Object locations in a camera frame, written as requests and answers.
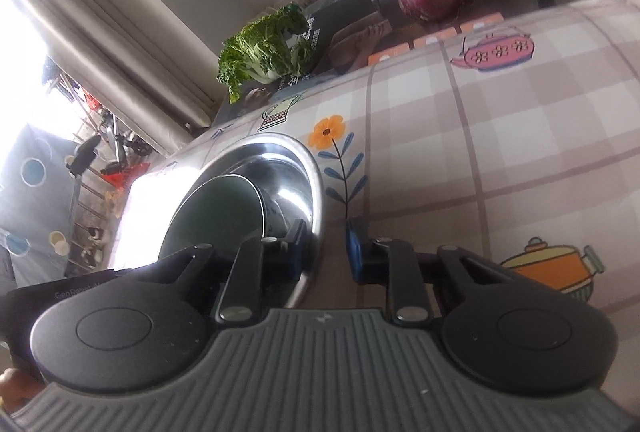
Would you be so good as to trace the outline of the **red plastic bag on floor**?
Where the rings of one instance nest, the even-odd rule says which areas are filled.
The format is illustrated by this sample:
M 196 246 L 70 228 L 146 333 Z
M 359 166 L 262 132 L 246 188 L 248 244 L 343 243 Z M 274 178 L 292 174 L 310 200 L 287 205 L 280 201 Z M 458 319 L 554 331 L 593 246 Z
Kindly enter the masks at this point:
M 100 171 L 101 178 L 114 189 L 129 189 L 131 184 L 149 171 L 150 163 L 135 163 L 122 166 L 120 163 L 109 163 Z

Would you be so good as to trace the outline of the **green leafy cabbage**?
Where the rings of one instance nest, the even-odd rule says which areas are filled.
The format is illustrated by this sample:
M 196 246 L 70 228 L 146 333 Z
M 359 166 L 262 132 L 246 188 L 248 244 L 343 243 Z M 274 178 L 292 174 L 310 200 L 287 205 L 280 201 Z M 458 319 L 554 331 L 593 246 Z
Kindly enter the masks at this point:
M 217 80 L 228 87 L 229 103 L 241 100 L 248 81 L 269 85 L 285 76 L 306 75 L 314 62 L 314 46 L 304 37 L 308 27 L 303 10 L 290 3 L 224 41 Z

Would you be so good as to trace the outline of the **large steel bowl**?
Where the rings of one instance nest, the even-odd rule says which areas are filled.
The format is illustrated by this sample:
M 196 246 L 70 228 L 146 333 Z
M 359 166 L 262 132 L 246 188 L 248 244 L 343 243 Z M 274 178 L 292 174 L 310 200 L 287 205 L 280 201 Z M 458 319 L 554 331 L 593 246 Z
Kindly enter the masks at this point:
M 262 193 L 265 228 L 261 237 L 283 237 L 297 219 L 307 223 L 308 248 L 302 277 L 273 289 L 269 295 L 275 304 L 298 307 L 311 282 L 323 231 L 322 180 L 314 157 L 305 145 L 285 134 L 254 134 L 231 144 L 206 163 L 178 208 L 200 185 L 224 174 L 242 175 Z

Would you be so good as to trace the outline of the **dark green plate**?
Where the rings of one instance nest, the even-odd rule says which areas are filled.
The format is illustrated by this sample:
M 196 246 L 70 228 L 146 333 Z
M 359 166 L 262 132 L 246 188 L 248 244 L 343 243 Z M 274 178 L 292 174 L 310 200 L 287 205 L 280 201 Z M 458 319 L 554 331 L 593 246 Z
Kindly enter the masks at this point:
M 181 203 L 171 219 L 160 259 L 195 245 L 211 245 L 233 259 L 242 242 L 262 236 L 265 204 L 258 187 L 239 174 L 207 180 Z

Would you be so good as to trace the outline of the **wheelchair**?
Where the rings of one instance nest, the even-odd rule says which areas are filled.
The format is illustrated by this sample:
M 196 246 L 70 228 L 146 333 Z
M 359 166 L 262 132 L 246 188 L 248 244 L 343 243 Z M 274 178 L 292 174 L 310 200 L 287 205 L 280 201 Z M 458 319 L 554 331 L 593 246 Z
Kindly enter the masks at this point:
M 92 168 L 96 159 L 102 161 L 99 171 L 101 177 L 131 172 L 143 158 L 153 151 L 149 143 L 127 128 L 105 107 L 96 111 L 100 118 L 88 118 L 92 123 L 93 135 L 76 146 L 74 154 L 67 160 L 65 167 L 74 177 L 80 177 Z

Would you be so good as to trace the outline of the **beige curtain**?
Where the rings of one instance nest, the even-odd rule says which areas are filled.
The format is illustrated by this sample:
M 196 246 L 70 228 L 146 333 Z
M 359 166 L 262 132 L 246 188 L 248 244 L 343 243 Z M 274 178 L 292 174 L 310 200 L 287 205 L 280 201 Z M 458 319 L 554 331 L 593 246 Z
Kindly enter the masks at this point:
M 160 0 L 15 0 L 53 61 L 164 156 L 210 126 L 213 53 Z

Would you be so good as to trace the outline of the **blue dotted fabric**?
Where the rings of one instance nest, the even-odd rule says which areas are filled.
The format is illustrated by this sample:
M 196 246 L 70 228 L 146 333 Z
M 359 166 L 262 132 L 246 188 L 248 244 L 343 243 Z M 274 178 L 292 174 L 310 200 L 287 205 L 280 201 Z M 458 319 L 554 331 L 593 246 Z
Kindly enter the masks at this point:
M 80 190 L 67 169 L 76 147 L 25 127 L 1 153 L 1 247 L 14 287 L 65 276 Z

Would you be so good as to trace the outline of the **plaid kettle-print tablecloth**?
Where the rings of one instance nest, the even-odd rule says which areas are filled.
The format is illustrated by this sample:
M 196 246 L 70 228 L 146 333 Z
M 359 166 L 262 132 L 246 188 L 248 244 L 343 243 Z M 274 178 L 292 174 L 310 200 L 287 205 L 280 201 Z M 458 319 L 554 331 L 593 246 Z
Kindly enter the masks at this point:
M 454 243 L 616 319 L 639 316 L 639 0 L 541 10 L 412 50 L 225 121 L 134 182 L 111 266 L 160 251 L 198 174 L 279 132 L 323 181 L 314 304 L 378 302 L 349 279 L 344 223 Z

